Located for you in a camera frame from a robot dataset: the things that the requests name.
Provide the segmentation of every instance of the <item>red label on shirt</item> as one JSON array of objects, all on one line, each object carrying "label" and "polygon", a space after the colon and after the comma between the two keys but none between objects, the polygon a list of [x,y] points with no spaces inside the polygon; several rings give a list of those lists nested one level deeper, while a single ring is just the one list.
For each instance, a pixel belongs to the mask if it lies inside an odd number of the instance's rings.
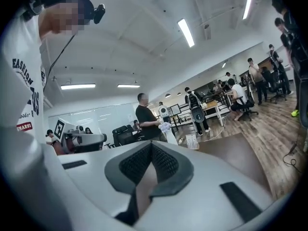
[{"label": "red label on shirt", "polygon": [[31,122],[25,122],[16,126],[18,131],[28,131],[32,129]]}]

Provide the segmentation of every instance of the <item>khaki pants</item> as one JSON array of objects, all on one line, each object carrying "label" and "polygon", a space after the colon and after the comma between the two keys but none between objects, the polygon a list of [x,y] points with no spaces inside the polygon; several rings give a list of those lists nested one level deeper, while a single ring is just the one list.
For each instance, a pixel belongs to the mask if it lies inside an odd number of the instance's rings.
[{"label": "khaki pants", "polygon": [[162,141],[162,142],[168,142],[165,135],[163,133],[160,133],[160,135],[154,137],[154,138],[151,138],[150,140],[152,141]]}]

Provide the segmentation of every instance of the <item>yellow-green shoe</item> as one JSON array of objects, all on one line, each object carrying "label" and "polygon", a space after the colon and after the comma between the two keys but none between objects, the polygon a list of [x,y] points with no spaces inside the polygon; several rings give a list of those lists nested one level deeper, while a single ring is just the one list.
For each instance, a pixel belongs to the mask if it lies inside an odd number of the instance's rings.
[{"label": "yellow-green shoe", "polygon": [[291,116],[296,117],[296,116],[298,116],[298,114],[299,114],[299,110],[294,110],[294,111],[291,113]]}]

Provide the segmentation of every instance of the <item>white ceiling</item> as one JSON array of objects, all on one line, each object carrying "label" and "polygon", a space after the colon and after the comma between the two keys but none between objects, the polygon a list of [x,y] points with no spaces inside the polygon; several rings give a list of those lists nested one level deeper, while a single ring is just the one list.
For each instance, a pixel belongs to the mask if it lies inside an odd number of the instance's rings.
[{"label": "white ceiling", "polygon": [[[253,33],[251,23],[260,0],[254,0],[249,18],[242,20],[245,0],[91,0],[103,3],[106,14],[100,24],[90,24],[66,48],[55,65],[46,88],[52,104],[106,96],[137,95],[164,91],[225,60],[213,58],[216,49]],[[189,48],[177,25],[185,18],[195,46]],[[46,72],[69,40],[69,35],[52,35],[42,53]],[[249,48],[257,44],[243,45]],[[230,54],[237,54],[237,49]],[[198,70],[183,75],[200,61]],[[118,84],[137,81],[139,89],[118,89]],[[95,89],[61,91],[67,83],[95,83]]]}]

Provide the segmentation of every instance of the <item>black shorts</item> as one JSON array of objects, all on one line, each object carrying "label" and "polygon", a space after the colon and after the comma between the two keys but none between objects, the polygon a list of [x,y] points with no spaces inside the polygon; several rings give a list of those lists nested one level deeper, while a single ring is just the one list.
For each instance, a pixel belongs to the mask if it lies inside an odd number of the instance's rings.
[{"label": "black shorts", "polygon": [[237,111],[237,110],[244,109],[245,106],[242,105],[242,104],[239,104],[238,102],[236,102],[236,103],[232,104],[230,108],[231,108],[231,110],[233,110],[233,111]]}]

